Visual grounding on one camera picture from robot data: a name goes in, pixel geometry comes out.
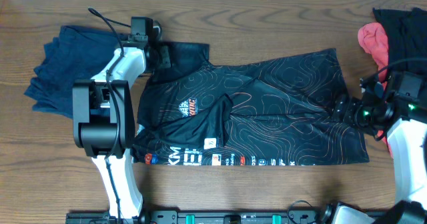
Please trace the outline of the black orange patterned jersey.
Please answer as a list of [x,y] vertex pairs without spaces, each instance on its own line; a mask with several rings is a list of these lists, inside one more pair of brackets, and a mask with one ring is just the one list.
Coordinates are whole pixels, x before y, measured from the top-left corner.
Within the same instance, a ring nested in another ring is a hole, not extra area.
[[343,165],[369,160],[361,132],[332,118],[346,84],[335,49],[213,65],[170,43],[171,67],[139,100],[131,154],[148,165]]

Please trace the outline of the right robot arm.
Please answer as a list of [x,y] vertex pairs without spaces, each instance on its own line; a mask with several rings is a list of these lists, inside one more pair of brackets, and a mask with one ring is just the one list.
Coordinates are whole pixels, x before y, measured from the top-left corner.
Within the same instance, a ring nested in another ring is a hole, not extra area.
[[377,75],[361,80],[362,98],[339,96],[332,119],[387,140],[396,203],[385,212],[329,204],[320,223],[426,223],[426,76],[391,71],[386,82],[383,86]]

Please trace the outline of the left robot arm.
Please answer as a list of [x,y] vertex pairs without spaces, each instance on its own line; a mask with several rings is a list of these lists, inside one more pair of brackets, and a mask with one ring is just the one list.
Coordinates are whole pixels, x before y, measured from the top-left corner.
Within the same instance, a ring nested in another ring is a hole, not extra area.
[[73,84],[73,138],[100,172],[109,199],[103,217],[83,215],[81,223],[143,223],[143,195],[134,173],[131,146],[135,121],[130,89],[143,73],[170,67],[169,53],[159,44],[160,24],[132,17],[131,33],[119,40],[108,64],[89,79]]

